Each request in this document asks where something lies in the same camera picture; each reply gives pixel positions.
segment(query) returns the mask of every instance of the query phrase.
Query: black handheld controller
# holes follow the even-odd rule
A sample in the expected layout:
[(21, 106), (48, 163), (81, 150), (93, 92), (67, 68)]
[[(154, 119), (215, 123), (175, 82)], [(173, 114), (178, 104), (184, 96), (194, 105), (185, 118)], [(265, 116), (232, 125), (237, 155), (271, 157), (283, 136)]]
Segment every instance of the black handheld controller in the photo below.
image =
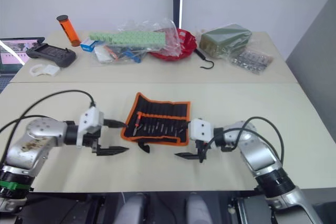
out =
[(26, 54), (31, 58), (45, 58), (52, 60), (57, 66), (65, 68), (69, 66), (76, 58), (76, 53), (69, 49), (62, 49), (42, 43), (35, 47), (29, 48)]

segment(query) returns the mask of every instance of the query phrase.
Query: orange-trimmed tool pouch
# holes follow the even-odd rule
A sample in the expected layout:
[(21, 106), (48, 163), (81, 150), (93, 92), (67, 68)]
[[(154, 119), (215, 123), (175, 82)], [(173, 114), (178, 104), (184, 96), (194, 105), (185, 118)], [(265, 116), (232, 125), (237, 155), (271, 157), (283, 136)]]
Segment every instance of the orange-trimmed tool pouch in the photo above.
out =
[(189, 141), (189, 114), (190, 102), (152, 101), (137, 93), (121, 137), (138, 143), (147, 153), (147, 143), (185, 146)]

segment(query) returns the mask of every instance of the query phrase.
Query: white table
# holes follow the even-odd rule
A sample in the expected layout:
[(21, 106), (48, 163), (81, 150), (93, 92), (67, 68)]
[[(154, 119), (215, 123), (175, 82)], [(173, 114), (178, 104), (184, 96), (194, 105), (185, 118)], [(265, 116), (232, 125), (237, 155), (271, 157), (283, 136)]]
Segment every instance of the white table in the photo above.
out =
[[(79, 33), (82, 40), (88, 32)], [(253, 33), (250, 41), (256, 48), (274, 57), (272, 64), (261, 75), (250, 73), (231, 66), (224, 60), (214, 60), (215, 67), (205, 70), (200, 66), (210, 66), (199, 56), (166, 62), (147, 55), (140, 64), (100, 66), (88, 52), (80, 47), (71, 47), (65, 33), (60, 30), (52, 33), (46, 42), (61, 48), (68, 47), (77, 54), (77, 59), (68, 68), (63, 68), (56, 76), (32, 77), (29, 70), (40, 63), (54, 64), (44, 59), (32, 59), (22, 67), (11, 82), (118, 82), (118, 83), (296, 83), (279, 51), (265, 32)]]
[[(0, 95), (0, 125), (17, 118), (38, 98), (66, 89), (90, 92), (108, 119), (126, 120), (138, 91), (154, 100), (191, 101), (191, 118), (202, 117), (215, 126), (264, 116), (282, 133), (284, 168), (295, 184), (301, 188), (336, 186), (336, 145), (296, 83), (11, 83)], [(31, 113), (78, 122), (88, 105), (84, 95), (64, 94), (44, 101)], [(14, 141), (22, 136), (28, 121), (19, 127)], [(253, 123), (279, 150), (272, 128), (264, 122)], [(8, 135), (9, 130), (2, 134), (0, 150)], [(210, 150), (208, 159), (199, 164), (174, 155), (194, 152), (194, 143), (186, 147), (152, 144), (147, 154), (135, 143), (122, 140), (118, 129), (104, 129), (101, 143), (130, 149), (116, 156), (97, 157), (90, 148), (54, 148), (33, 183), (36, 191), (250, 190), (256, 185), (239, 151)]]

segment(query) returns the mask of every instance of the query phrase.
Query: orange cylinder container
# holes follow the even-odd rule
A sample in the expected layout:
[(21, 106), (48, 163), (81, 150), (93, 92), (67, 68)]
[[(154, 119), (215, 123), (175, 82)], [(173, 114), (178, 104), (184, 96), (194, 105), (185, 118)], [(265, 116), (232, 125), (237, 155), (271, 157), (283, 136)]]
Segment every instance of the orange cylinder container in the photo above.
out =
[(60, 15), (56, 19), (59, 21), (61, 27), (63, 28), (64, 32), (68, 36), (71, 42), (71, 45), (73, 47), (78, 47), (80, 44), (80, 40), (68, 18), (68, 15)]

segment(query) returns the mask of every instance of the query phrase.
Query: gray wall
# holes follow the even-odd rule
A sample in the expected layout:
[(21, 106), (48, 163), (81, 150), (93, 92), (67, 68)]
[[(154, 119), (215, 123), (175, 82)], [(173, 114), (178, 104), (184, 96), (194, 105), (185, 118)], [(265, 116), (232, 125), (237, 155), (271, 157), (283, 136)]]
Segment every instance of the gray wall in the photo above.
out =
[(327, 1), (287, 64), (336, 142), (336, 0)]

